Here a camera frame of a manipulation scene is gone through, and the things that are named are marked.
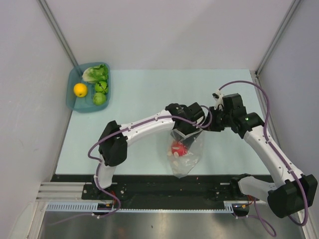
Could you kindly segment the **red fake tomato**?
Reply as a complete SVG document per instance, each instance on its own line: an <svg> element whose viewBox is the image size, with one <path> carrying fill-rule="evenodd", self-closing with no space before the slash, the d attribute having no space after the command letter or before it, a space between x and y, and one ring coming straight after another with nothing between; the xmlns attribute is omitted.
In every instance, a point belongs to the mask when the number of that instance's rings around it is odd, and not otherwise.
<svg viewBox="0 0 319 239"><path fill-rule="evenodd" d="M175 157L182 157L187 155L188 149L183 143L174 141L171 144L171 153Z"/></svg>

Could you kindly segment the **clear polka dot zip bag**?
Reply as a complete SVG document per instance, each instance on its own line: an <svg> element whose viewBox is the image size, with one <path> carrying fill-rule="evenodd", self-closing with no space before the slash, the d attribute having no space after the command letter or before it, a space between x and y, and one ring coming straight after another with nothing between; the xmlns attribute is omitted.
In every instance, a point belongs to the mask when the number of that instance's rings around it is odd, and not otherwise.
<svg viewBox="0 0 319 239"><path fill-rule="evenodd" d="M175 157L171 153L171 144L174 142L183 143L188 153L182 157ZM185 177L198 164L203 155L204 135L202 133L198 137L190 137L187 139L174 139L174 130L170 131L167 147L167 160L170 164L172 173L177 178Z"/></svg>

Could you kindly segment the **green fake pepper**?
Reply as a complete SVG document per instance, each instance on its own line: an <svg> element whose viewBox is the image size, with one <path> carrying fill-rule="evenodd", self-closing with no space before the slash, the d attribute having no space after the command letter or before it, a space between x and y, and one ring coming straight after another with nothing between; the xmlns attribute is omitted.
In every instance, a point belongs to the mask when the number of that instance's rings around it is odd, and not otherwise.
<svg viewBox="0 0 319 239"><path fill-rule="evenodd" d="M100 106L107 101L107 97L105 94L101 92L96 92L93 96L93 104L96 106Z"/></svg>

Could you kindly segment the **green fake lettuce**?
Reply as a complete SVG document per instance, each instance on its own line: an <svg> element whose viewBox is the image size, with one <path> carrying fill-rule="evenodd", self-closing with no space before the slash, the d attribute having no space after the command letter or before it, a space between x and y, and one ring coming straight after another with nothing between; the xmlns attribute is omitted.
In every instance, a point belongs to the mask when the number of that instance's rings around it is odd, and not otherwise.
<svg viewBox="0 0 319 239"><path fill-rule="evenodd" d="M107 81L109 78L109 69L105 64L89 67L83 72L84 82L95 84L99 81Z"/></svg>

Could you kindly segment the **yellow fake food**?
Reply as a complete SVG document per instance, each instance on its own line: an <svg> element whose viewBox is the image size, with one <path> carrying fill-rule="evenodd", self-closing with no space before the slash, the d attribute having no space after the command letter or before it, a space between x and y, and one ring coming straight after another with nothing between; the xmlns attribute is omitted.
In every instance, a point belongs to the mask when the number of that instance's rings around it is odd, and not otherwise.
<svg viewBox="0 0 319 239"><path fill-rule="evenodd" d="M73 93L76 97L83 98L88 94L88 87L83 83L77 83L73 87Z"/></svg>

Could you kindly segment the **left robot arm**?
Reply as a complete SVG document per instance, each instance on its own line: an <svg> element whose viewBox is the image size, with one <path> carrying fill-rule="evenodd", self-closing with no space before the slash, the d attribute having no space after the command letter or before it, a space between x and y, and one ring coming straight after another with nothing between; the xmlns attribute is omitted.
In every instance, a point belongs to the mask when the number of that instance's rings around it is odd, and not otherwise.
<svg viewBox="0 0 319 239"><path fill-rule="evenodd" d="M138 140L162 131L170 131L172 143L168 152L174 157L186 156L201 133L199 127L205 114L198 103L190 106L169 104L165 109L146 119L118 124L115 120L105 127L98 151L102 162L94 176L93 194L99 199L109 196L116 166L127 159L128 147Z"/></svg>

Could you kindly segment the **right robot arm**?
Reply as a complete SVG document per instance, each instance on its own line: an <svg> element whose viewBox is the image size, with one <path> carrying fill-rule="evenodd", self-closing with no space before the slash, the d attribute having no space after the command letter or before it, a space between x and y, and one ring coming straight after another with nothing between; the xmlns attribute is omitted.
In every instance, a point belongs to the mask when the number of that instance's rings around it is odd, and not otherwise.
<svg viewBox="0 0 319 239"><path fill-rule="evenodd" d="M259 180L250 174L231 179L230 195L241 200L246 195L268 203L272 212L284 218L313 205L318 182L298 169L272 140L266 124L255 113L247 113L239 94L213 94L216 104L209 108L212 121L208 131L230 128L257 153L273 182Z"/></svg>

